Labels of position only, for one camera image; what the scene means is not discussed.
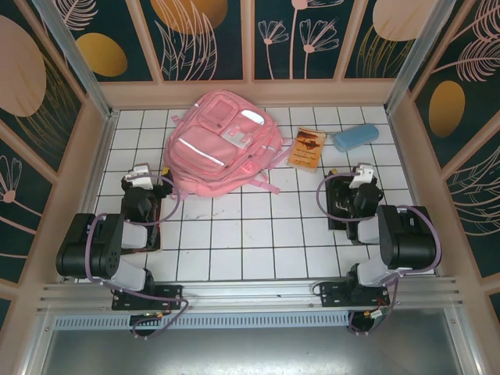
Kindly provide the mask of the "pink school backpack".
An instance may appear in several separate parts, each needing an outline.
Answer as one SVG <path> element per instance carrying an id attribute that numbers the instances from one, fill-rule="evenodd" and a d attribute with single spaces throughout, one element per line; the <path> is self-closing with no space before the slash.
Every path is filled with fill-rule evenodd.
<path id="1" fill-rule="evenodd" d="M 264 110 L 231 91 L 211 91 L 183 117 L 166 141 L 163 160 L 181 198 L 216 198 L 246 184 L 275 195 L 265 172 L 286 159 L 293 140 L 283 137 Z"/>

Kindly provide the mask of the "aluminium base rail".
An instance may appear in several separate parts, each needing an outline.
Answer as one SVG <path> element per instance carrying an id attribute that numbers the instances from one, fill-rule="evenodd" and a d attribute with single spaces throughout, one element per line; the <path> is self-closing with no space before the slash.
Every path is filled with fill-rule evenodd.
<path id="1" fill-rule="evenodd" d="M 190 313 L 302 312 L 321 309 L 317 280 L 185 282 Z M 402 279 L 393 297 L 396 309 L 463 307 L 465 299 L 451 277 Z M 110 312 L 111 291 L 98 284 L 47 284 L 35 300 L 39 313 Z"/>

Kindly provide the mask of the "brown paperback book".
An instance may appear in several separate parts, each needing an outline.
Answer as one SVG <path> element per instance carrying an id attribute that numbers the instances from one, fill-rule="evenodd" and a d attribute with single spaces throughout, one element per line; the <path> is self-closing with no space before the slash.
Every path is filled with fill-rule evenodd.
<path id="1" fill-rule="evenodd" d="M 294 145 L 287 160 L 287 165 L 315 173 L 321 159 L 321 153 L 327 135 L 321 130 L 300 127 L 296 134 Z"/>

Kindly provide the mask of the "light blue pencil case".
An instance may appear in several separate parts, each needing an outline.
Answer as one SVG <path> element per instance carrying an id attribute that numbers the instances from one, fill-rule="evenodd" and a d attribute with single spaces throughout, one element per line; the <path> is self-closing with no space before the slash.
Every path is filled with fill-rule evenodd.
<path id="1" fill-rule="evenodd" d="M 332 142 L 339 152 L 348 152 L 377 140 L 379 130 L 371 123 L 356 125 L 333 135 Z"/>

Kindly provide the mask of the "grey metal front panel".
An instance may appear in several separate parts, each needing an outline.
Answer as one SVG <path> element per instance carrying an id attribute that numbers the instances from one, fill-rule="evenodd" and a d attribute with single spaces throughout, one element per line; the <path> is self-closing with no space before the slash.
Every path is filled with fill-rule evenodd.
<path id="1" fill-rule="evenodd" d="M 26 375 L 484 375 L 463 320 L 402 310 L 368 335 L 345 327 L 126 330 L 37 325 Z"/>

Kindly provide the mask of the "aluminium frame post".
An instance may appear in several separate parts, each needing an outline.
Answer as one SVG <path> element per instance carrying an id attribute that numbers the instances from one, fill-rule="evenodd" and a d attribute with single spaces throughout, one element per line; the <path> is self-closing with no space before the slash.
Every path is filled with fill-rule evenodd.
<path id="1" fill-rule="evenodd" d="M 80 82 L 83 84 L 90 99 L 96 105 L 102 117 L 108 120 L 111 116 L 111 107 L 104 96 L 99 83 L 86 63 L 73 35 L 60 17 L 52 0 L 32 0 L 41 18 L 46 22 L 58 46 L 65 53 Z"/>
<path id="2" fill-rule="evenodd" d="M 386 115 L 390 117 L 405 96 L 409 85 L 418 69 L 423 64 L 428 52 L 438 39 L 441 29 L 446 24 L 455 6 L 456 0 L 437 0 L 430 11 L 416 41 L 413 43 L 402 68 L 395 79 L 391 91 L 384 103 Z"/>

